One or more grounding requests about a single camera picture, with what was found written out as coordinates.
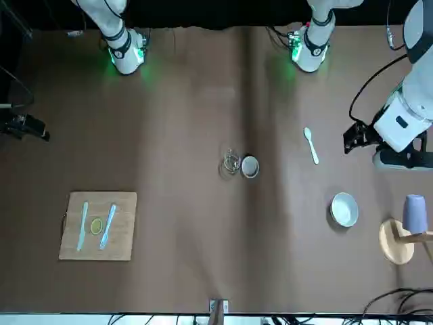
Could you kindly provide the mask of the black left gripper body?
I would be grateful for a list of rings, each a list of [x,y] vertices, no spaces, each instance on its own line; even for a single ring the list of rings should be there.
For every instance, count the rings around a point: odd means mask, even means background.
[[[382,139],[379,133],[374,129],[373,125],[367,125],[363,131],[363,146],[376,146],[377,150],[386,148],[386,142]]]

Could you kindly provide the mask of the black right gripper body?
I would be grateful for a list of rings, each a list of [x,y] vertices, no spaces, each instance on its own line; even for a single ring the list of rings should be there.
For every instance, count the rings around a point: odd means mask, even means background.
[[[15,113],[1,113],[1,133],[10,136],[24,136],[24,117]]]

